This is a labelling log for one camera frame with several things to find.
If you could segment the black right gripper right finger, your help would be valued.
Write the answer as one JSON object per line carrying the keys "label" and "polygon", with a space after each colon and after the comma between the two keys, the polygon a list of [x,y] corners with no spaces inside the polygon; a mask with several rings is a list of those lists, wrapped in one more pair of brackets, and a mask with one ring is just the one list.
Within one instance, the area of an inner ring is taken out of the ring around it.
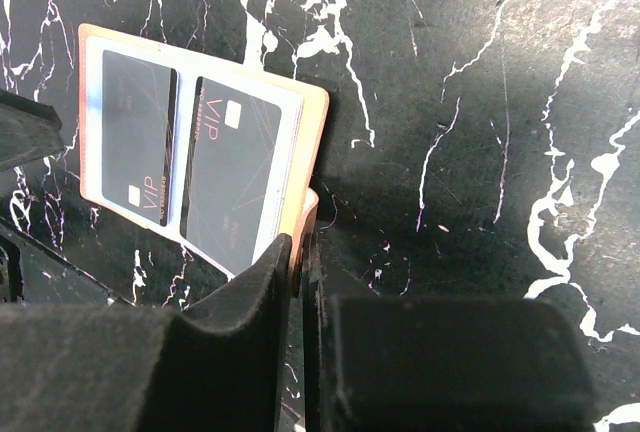
{"label": "black right gripper right finger", "polygon": [[310,431],[585,431],[596,393],[551,304],[383,297],[304,239],[305,425]]}

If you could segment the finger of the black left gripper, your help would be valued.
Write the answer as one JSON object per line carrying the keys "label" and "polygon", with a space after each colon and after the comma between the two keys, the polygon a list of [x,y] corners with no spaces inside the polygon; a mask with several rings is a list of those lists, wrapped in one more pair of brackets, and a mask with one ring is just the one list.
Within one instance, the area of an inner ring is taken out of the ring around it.
{"label": "finger of the black left gripper", "polygon": [[52,106],[2,90],[1,171],[61,152],[61,129]]}

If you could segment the black VIP credit card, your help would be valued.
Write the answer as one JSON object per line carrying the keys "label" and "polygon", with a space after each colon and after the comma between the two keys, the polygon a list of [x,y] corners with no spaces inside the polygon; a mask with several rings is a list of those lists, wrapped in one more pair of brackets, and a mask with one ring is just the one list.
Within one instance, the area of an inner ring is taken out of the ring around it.
{"label": "black VIP credit card", "polygon": [[102,55],[102,195],[167,224],[175,69],[114,51]]}

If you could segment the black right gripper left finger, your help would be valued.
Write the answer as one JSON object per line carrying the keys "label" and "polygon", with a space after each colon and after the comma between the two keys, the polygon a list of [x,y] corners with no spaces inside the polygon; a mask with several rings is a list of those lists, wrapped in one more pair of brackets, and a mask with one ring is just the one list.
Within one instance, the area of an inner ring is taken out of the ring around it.
{"label": "black right gripper left finger", "polygon": [[185,311],[4,305],[5,431],[273,431],[291,238]]}

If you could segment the pink leather card holder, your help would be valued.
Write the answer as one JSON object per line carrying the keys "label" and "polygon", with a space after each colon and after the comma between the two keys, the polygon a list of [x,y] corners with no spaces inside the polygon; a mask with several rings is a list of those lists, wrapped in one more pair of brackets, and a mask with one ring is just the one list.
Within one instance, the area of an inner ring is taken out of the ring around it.
{"label": "pink leather card holder", "polygon": [[[300,282],[299,253],[315,222],[318,197],[310,187],[329,107],[321,87],[247,66],[129,35],[92,24],[82,24],[79,34],[79,141],[80,192],[88,201],[115,212],[137,226],[176,242],[201,257],[229,278],[233,274],[198,251],[180,233],[189,138],[193,124],[196,81],[208,78],[261,98],[281,108],[267,191],[252,266],[280,234],[289,236],[292,249],[288,281],[292,290]],[[176,70],[172,166],[168,189],[167,224],[154,224],[118,206],[102,195],[102,55],[114,51]]]}

